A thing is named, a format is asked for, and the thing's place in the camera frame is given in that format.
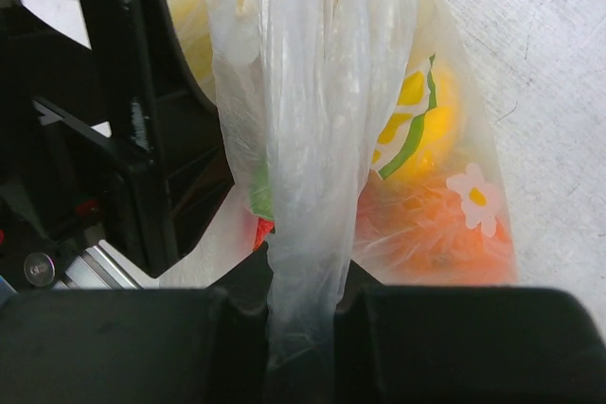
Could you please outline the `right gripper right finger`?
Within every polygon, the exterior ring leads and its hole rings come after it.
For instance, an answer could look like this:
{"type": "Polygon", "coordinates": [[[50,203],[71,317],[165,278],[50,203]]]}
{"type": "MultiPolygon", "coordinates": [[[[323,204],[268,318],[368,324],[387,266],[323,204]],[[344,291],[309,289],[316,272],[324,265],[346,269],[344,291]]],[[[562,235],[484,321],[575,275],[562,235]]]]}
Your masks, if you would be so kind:
{"type": "Polygon", "coordinates": [[[385,285],[352,264],[334,328],[338,403],[605,399],[605,343],[562,290],[385,285]]]}

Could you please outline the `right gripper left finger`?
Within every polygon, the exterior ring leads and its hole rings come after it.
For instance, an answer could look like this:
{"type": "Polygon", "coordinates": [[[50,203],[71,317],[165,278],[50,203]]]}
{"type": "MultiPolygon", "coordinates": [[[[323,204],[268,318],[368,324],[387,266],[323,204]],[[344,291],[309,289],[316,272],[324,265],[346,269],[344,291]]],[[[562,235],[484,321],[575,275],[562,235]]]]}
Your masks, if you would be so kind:
{"type": "Polygon", "coordinates": [[[1,256],[5,403],[259,403],[271,272],[258,251],[204,290],[35,291],[1,256]]]}

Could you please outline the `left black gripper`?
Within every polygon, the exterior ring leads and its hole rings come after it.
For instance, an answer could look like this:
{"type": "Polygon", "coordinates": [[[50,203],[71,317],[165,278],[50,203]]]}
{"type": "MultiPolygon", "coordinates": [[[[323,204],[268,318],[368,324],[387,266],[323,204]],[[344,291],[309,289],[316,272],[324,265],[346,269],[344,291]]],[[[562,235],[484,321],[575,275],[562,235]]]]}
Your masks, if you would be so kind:
{"type": "Polygon", "coordinates": [[[167,0],[80,6],[91,50],[22,0],[1,0],[3,290],[37,289],[23,271],[32,253],[64,272],[97,245],[99,203],[106,240],[157,277],[193,250],[233,184],[217,110],[187,66],[167,0]],[[99,203],[80,193],[70,136],[100,123],[98,86],[111,130],[91,138],[99,203]]]}

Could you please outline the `yellow banana bunch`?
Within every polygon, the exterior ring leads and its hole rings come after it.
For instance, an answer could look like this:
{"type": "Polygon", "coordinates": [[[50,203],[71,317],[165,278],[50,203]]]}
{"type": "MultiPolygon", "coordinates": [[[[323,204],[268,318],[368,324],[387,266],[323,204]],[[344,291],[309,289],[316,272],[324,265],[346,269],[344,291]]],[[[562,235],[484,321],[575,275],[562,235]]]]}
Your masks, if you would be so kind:
{"type": "Polygon", "coordinates": [[[169,0],[169,11],[187,65],[200,89],[216,103],[213,51],[205,0],[169,0]]]}

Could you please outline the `translucent plastic bag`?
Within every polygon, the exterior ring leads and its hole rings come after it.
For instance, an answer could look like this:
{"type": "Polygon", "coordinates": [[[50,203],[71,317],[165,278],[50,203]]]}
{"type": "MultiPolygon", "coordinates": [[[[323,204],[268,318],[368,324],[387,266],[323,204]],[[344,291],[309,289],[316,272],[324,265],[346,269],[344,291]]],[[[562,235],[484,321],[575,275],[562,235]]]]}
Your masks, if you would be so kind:
{"type": "MultiPolygon", "coordinates": [[[[358,202],[367,183],[391,187],[441,178],[457,193],[479,184],[507,224],[493,169],[475,162],[468,133],[470,101],[455,53],[437,20],[419,9],[437,0],[205,0],[223,146],[246,208],[274,225],[270,236],[269,364],[296,373],[303,360],[334,366],[334,317],[355,261],[358,202]],[[382,180],[371,170],[378,137],[397,104],[404,77],[437,54],[459,81],[460,129],[444,163],[414,182],[382,180]]],[[[103,115],[93,131],[77,126],[78,186],[102,190],[91,138],[111,133],[103,115]]],[[[104,215],[100,206],[100,226],[104,215]]]]}

